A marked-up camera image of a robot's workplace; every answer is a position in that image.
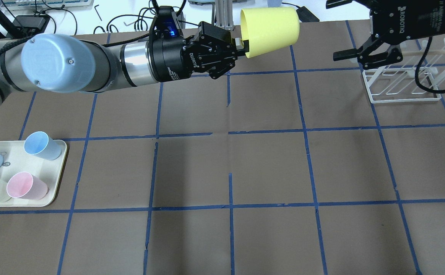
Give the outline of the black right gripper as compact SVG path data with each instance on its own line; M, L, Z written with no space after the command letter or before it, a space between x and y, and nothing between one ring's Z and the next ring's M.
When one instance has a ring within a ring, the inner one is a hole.
M326 0L326 9L352 0ZM371 15L372 33L359 49L333 53L333 61L358 60L364 69L402 61L400 44L445 34L445 0L361 0Z

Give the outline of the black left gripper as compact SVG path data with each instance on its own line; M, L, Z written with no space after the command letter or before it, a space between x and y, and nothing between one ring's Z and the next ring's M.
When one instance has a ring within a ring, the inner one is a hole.
M193 73L208 73L213 79L227 73L240 57L247 58L248 40L232 38L230 31L202 21L197 33L187 38L160 31L148 40L153 77L158 82L188 79Z

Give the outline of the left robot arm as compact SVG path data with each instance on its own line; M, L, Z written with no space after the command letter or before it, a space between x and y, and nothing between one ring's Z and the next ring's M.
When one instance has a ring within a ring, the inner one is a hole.
M107 45L64 34L0 40L0 106L13 92L99 94L193 73L217 79L248 50L248 41L205 21L187 38L155 30Z

